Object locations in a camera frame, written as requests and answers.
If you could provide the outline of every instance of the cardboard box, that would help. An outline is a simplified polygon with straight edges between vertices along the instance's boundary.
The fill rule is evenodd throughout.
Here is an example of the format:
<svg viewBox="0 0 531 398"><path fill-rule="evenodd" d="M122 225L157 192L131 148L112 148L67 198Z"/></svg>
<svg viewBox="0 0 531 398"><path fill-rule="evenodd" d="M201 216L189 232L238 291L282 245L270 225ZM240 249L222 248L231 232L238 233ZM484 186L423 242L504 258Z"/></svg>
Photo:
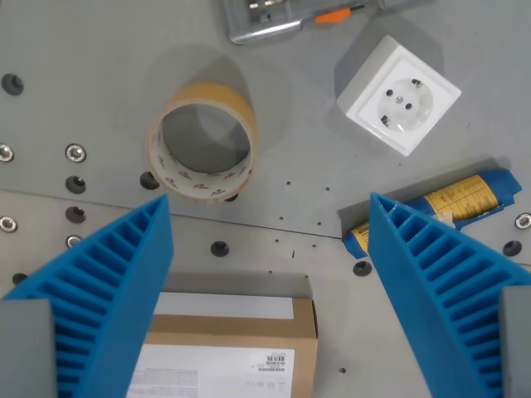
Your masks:
<svg viewBox="0 0 531 398"><path fill-rule="evenodd" d="M310 299L162 293L128 398L310 398Z"/></svg>

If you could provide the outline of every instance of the tape roll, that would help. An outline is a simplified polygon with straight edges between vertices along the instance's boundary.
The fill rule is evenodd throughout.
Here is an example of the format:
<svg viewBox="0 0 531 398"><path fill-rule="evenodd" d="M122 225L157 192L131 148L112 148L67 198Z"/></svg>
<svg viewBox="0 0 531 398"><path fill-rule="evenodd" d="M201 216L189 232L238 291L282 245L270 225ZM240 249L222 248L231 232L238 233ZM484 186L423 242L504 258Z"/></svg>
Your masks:
<svg viewBox="0 0 531 398"><path fill-rule="evenodd" d="M209 105L229 114L243 128L249 153L225 172L196 172L184 166L168 150L163 139L163 121L176 109ZM258 156L256 118L250 105L233 89L218 83L189 85L175 94L154 120L146 140L151 172L170 192L200 203L224 201L235 196L249 182Z"/></svg>

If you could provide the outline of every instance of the white electrical socket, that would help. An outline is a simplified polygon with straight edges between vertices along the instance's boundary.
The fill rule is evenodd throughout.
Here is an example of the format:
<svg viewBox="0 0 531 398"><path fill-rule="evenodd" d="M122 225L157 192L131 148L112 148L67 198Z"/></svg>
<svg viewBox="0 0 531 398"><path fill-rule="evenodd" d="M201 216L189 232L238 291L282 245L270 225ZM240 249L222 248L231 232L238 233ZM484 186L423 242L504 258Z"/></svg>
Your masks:
<svg viewBox="0 0 531 398"><path fill-rule="evenodd" d="M385 36L338 97L347 117L408 156L461 95Z"/></svg>

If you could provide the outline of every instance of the metal tool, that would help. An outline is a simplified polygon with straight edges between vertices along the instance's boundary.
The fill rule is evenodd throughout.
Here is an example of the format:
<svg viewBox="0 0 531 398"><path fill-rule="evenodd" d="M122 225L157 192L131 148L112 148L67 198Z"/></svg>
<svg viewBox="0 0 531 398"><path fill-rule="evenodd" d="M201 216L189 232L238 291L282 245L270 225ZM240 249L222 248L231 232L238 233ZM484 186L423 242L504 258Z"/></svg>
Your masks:
<svg viewBox="0 0 531 398"><path fill-rule="evenodd" d="M376 5L387 9L411 0L223 0L228 36L235 44L300 30L305 22L336 23L351 11Z"/></svg>

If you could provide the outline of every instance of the barcode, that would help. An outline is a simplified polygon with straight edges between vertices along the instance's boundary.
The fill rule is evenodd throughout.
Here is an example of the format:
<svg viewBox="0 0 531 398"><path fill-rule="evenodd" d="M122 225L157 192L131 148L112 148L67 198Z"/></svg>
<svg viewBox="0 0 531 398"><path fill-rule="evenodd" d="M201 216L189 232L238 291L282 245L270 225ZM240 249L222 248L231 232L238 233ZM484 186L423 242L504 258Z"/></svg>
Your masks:
<svg viewBox="0 0 531 398"><path fill-rule="evenodd" d="M285 361L285 356L279 355L279 356L268 356L267 361L269 362L278 362L278 361Z"/></svg>

